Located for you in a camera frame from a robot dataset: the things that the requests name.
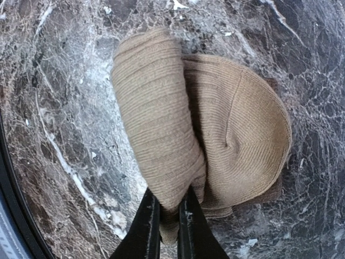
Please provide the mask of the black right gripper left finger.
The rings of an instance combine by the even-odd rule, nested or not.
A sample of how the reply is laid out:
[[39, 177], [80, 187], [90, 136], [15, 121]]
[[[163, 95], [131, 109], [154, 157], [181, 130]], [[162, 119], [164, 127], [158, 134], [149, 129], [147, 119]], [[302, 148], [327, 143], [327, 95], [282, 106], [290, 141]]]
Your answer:
[[160, 257], [160, 203], [147, 189], [132, 225], [110, 259], [157, 259]]

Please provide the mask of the tan ribbed sock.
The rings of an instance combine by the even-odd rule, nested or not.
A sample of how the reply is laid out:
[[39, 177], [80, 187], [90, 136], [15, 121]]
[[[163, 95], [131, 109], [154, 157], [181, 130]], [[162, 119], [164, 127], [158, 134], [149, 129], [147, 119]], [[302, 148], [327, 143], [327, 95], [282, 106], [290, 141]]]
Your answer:
[[164, 28], [124, 39], [111, 78], [139, 170], [161, 204], [163, 243], [177, 240], [189, 187], [209, 218], [280, 196], [292, 130], [275, 79], [224, 57], [183, 54]]

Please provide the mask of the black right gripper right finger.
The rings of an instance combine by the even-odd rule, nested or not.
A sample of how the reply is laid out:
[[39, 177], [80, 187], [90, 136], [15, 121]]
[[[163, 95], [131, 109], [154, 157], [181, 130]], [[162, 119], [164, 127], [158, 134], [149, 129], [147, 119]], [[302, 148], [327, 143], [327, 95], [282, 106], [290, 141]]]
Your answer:
[[179, 205], [177, 257], [181, 259], [228, 259], [214, 237], [190, 186]]

